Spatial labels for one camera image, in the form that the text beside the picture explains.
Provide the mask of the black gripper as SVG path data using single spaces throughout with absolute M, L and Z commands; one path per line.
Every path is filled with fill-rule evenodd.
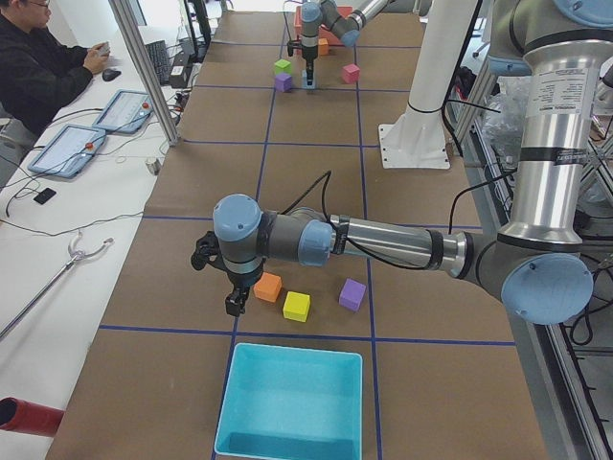
M 225 299 L 225 309 L 229 315 L 245 314 L 246 303 L 249 299 L 251 287 L 261 278 L 261 270 L 253 270 L 249 273 L 227 272 L 233 290 Z
M 302 46 L 302 56 L 306 59 L 306 85 L 313 85 L 314 62 L 318 58 L 318 46 Z

